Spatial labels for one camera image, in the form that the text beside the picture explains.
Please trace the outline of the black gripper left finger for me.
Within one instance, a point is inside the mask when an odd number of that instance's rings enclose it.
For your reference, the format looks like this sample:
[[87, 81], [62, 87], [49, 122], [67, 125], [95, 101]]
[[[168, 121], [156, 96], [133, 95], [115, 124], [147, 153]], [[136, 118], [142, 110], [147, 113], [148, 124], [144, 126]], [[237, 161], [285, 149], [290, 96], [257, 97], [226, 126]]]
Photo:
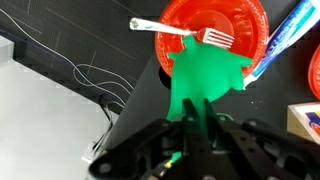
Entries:
[[183, 100], [183, 162], [191, 180], [214, 180], [214, 164], [208, 135], [208, 100]]

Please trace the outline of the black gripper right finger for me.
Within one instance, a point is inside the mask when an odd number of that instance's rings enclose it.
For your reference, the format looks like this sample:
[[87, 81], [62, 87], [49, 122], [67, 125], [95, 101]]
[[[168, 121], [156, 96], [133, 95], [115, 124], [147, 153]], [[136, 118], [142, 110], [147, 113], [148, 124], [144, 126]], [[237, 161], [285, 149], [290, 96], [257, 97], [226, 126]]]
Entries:
[[207, 99], [204, 104], [208, 135], [224, 179], [266, 180], [266, 156], [250, 134], [230, 118], [218, 115]]

